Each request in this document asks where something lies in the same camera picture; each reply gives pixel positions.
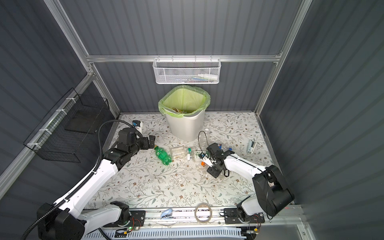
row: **trash can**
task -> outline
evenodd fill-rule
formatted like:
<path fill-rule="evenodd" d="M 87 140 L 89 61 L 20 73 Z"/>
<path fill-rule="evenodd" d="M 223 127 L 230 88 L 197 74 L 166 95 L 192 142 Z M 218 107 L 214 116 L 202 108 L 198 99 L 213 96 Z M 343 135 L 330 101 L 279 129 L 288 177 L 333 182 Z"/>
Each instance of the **trash can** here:
<path fill-rule="evenodd" d="M 199 87 L 179 85 L 159 101 L 159 111 L 167 118 L 171 133 L 193 141 L 203 129 L 205 109 L 211 96 Z"/>

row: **floral pattern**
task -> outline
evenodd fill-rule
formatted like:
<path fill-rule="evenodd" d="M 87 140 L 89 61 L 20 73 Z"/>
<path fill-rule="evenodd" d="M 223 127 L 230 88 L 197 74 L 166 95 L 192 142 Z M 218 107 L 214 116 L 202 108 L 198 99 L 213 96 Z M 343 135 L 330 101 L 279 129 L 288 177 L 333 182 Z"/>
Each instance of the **floral pattern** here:
<path fill-rule="evenodd" d="M 161 114 L 126 114 L 120 119 L 143 123 L 143 135 L 155 135 L 155 144 L 169 149 L 177 146 L 195 146 L 197 139 L 185 142 L 170 132 L 165 116 Z M 118 131 L 126 126 L 119 124 Z M 231 146 L 232 150 L 249 161 L 269 166 L 271 157 L 253 113 L 206 113 L 204 127 L 210 129 L 210 142 Z M 248 154 L 248 142 L 256 142 L 253 154 Z M 105 183 L 88 202 L 86 208 L 98 209 L 112 201 L 121 201 L 131 208 L 194 207 L 201 202 L 211 206 L 233 206 L 255 194 L 253 183 L 230 172 L 213 178 L 207 166 L 194 160 L 175 159 L 165 166 L 153 149 L 139 151 L 116 175 Z"/>

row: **trash bag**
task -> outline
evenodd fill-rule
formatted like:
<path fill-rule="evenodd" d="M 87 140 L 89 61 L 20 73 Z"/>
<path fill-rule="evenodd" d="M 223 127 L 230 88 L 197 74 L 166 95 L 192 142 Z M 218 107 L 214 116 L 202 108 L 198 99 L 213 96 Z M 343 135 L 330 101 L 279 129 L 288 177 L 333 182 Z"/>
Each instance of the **trash bag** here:
<path fill-rule="evenodd" d="M 210 102 L 211 96 L 202 88 L 179 85 L 160 99 L 159 111 L 162 114 L 182 118 L 205 110 Z"/>

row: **gray wall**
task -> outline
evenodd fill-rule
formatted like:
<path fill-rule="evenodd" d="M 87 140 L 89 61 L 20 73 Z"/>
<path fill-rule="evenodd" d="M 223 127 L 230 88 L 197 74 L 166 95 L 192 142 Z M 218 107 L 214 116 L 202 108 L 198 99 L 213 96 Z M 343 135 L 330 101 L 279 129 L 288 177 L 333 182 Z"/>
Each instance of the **gray wall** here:
<path fill-rule="evenodd" d="M 0 19 L 2 173 L 86 71 L 43 1 L 0 1 Z"/>
<path fill-rule="evenodd" d="M 261 114 L 319 240 L 383 239 L 383 12 L 314 1 Z"/>
<path fill-rule="evenodd" d="M 122 112 L 158 111 L 175 84 L 156 84 L 152 63 L 95 63 Z M 211 96 L 208 111 L 254 110 L 274 63 L 222 63 L 218 84 L 197 84 Z"/>
<path fill-rule="evenodd" d="M 0 19 L 2 173 L 25 138 L 86 72 L 43 0 L 0 1 Z M 94 84 L 84 94 L 100 96 Z M 103 139 L 108 132 L 106 127 Z M 62 196 L 94 166 L 97 146 L 93 151 L 80 164 L 34 157 L 0 200 L 0 238 L 19 239 L 41 204 Z M 37 231 L 28 239 L 37 239 Z"/>
<path fill-rule="evenodd" d="M 62 0 L 90 55 L 274 55 L 299 0 Z M 96 63 L 122 112 L 157 111 L 176 85 L 156 84 L 150 63 Z M 254 110 L 272 63 L 223 63 L 220 83 L 198 85 L 208 110 Z"/>

